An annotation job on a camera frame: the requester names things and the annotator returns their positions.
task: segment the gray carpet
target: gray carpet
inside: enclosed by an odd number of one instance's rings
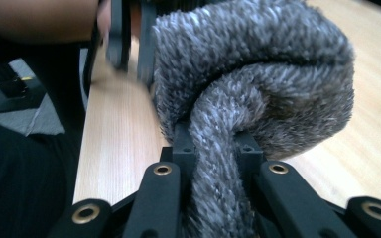
[[[82,50],[80,71],[83,70],[85,56],[86,50]],[[21,77],[34,76],[21,59],[12,61],[10,65]],[[0,113],[0,125],[23,135],[29,135],[31,133],[53,135],[64,131],[64,127],[61,125],[48,95],[45,95],[39,108]]]

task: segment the wooden table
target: wooden table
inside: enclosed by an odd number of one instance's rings
[[[381,8],[366,1],[310,0],[353,42],[355,105],[347,127],[287,159],[317,193],[340,206],[352,196],[381,199]],[[129,73],[115,73],[102,54],[91,86],[74,201],[114,204],[134,192],[167,145],[146,89],[136,83],[136,45]]]

